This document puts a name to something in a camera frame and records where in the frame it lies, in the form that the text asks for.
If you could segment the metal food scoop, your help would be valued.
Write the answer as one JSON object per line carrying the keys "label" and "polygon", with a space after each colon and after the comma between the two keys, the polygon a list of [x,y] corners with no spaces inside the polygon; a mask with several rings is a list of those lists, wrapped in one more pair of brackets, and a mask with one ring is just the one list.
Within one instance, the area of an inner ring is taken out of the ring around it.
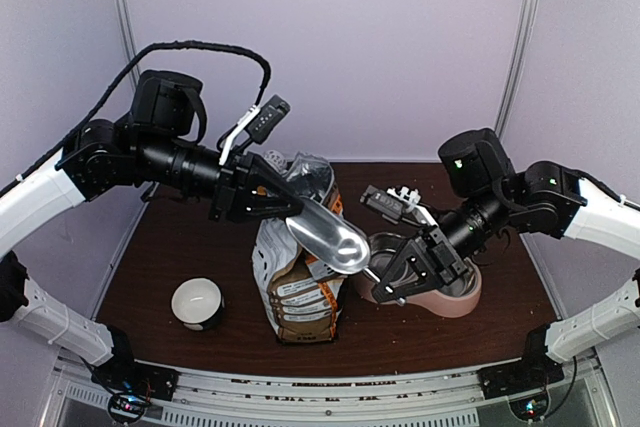
{"label": "metal food scoop", "polygon": [[287,229],[305,250],[342,275],[363,272],[376,285],[381,277],[371,268],[366,234],[318,202],[302,199],[302,211],[285,219]]}

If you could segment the dog food bag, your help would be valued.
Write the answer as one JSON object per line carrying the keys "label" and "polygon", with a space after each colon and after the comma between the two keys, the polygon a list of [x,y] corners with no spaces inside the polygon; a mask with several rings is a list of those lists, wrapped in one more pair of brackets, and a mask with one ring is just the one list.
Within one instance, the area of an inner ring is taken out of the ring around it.
{"label": "dog food bag", "polygon": [[[336,215],[343,202],[333,167],[323,157],[299,152],[282,177],[303,197]],[[261,222],[252,252],[253,276],[266,316],[285,344],[333,341],[345,301],[345,278],[298,244],[283,220]]]}

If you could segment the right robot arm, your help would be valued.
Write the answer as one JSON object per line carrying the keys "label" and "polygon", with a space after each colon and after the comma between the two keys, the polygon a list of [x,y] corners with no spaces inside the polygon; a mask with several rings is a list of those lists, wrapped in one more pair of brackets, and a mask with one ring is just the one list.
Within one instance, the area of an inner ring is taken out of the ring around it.
{"label": "right robot arm", "polygon": [[464,260],[505,227],[593,242],[639,256],[639,207],[590,174],[551,161],[518,172],[496,133],[469,130],[447,140],[438,155],[459,208],[432,211],[400,189],[368,187],[363,205],[392,223],[419,213],[416,233],[404,239],[375,281],[378,303],[401,301],[450,285]]}

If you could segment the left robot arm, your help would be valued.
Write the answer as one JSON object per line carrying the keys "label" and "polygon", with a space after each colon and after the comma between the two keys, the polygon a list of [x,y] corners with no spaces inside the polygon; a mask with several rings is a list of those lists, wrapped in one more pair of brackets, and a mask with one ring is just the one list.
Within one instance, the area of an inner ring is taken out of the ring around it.
{"label": "left robot arm", "polygon": [[262,157],[227,137],[218,151],[203,135],[202,83],[170,71],[145,71],[131,108],[97,119],[56,147],[44,163],[1,196],[1,318],[74,352],[123,391],[144,380],[126,334],[98,324],[47,295],[19,262],[15,247],[58,215],[116,186],[155,182],[183,198],[207,199],[214,221],[297,215],[302,203]]}

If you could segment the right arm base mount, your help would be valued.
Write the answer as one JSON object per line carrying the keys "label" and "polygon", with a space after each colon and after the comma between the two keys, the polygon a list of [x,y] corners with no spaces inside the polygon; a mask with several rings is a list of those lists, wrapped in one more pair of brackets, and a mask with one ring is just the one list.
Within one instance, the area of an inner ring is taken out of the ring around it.
{"label": "right arm base mount", "polygon": [[485,400],[516,396],[511,413],[522,421],[539,422],[551,412],[548,387],[565,378],[563,366],[547,356],[550,324],[530,331],[518,360],[481,368],[477,375]]}

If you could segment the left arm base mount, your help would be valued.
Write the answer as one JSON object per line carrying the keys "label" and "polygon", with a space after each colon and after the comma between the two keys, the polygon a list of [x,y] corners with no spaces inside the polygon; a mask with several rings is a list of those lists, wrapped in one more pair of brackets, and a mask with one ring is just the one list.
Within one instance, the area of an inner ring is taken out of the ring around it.
{"label": "left arm base mount", "polygon": [[172,401],[179,374],[166,367],[144,364],[134,359],[132,347],[124,331],[108,326],[113,341],[112,357],[99,366],[86,364],[91,380],[108,394],[107,413],[120,425],[142,419],[154,401]]}

